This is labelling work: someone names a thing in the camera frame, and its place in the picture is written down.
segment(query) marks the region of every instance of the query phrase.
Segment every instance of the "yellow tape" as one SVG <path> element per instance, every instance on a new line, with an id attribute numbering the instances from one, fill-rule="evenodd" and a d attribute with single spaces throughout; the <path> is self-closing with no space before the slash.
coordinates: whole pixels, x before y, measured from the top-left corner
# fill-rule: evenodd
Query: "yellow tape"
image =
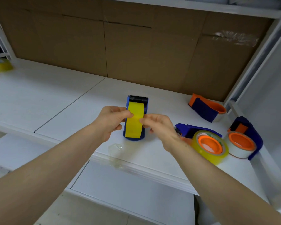
<path id="1" fill-rule="evenodd" d="M 129 102 L 128 110 L 134 116 L 127 118 L 125 137 L 140 138 L 143 128 L 143 125 L 140 123 L 140 119 L 143 118 L 143 103 Z"/>
<path id="2" fill-rule="evenodd" d="M 220 153 L 212 153 L 206 149 L 207 147 L 206 148 L 204 148 L 205 146 L 202 147 L 199 144 L 200 137 L 213 138 L 213 140 L 216 140 L 220 144 L 222 151 Z M 220 138 L 218 135 L 216 135 L 212 132 L 204 131 L 204 130 L 201 130 L 201 131 L 198 131 L 195 133 L 191 146 L 193 147 L 193 149 L 195 149 L 197 152 L 199 152 L 205 159 L 207 159 L 214 165 L 218 165 L 219 163 L 221 163 L 222 160 L 225 159 L 225 157 L 229 153 L 228 146 L 222 138 Z"/>
<path id="3" fill-rule="evenodd" d="M 8 59 L 0 58 L 0 72 L 5 72 L 13 69 Z"/>

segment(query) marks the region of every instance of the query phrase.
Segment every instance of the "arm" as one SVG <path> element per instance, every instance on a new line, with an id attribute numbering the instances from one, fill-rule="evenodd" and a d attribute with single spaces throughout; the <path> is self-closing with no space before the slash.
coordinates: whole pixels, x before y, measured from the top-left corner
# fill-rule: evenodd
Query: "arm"
<path id="1" fill-rule="evenodd" d="M 92 124 L 0 178 L 0 224 L 34 224 L 97 147 L 132 116 L 125 107 L 104 107 Z"/>
<path id="2" fill-rule="evenodd" d="M 150 114 L 141 122 L 161 139 L 221 225 L 281 225 L 280 213 L 183 142 L 169 117 Z"/>

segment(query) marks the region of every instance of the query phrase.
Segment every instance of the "tape roll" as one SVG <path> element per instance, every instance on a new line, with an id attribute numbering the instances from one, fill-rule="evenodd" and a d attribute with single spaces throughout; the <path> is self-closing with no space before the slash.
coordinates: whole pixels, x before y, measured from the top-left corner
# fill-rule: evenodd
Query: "tape roll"
<path id="1" fill-rule="evenodd" d="M 0 58 L 0 72 L 5 72 L 13 69 L 11 63 L 6 58 Z"/>
<path id="2" fill-rule="evenodd" d="M 227 112 L 226 108 L 221 104 L 197 94 L 192 95 L 188 104 L 198 115 L 209 122 L 220 121 Z"/>
<path id="3" fill-rule="evenodd" d="M 222 138 L 204 130 L 194 134 L 191 146 L 214 165 L 221 163 L 229 153 L 228 146 Z"/>
<path id="4" fill-rule="evenodd" d="M 256 150 L 254 141 L 240 132 L 229 132 L 224 141 L 229 147 L 229 153 L 239 159 L 247 159 Z"/>
<path id="5" fill-rule="evenodd" d="M 140 119 L 143 118 L 144 104 L 142 102 L 129 102 L 128 110 L 134 116 L 127 118 L 125 137 L 140 138 L 143 128 Z"/>

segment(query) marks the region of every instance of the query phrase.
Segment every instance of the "yellow tape roll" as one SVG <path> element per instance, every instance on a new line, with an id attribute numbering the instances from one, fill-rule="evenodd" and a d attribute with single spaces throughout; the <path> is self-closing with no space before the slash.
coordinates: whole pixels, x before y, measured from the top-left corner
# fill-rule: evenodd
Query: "yellow tape roll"
<path id="1" fill-rule="evenodd" d="M 143 128 L 143 125 L 140 123 L 140 119 L 143 118 L 143 103 L 129 102 L 128 110 L 134 116 L 127 118 L 125 137 L 140 138 Z"/>
<path id="2" fill-rule="evenodd" d="M 214 165 L 221 163 L 229 153 L 228 146 L 222 138 L 204 130 L 194 134 L 191 146 Z"/>
<path id="3" fill-rule="evenodd" d="M 0 72 L 5 72 L 13 69 L 8 59 L 0 58 Z"/>

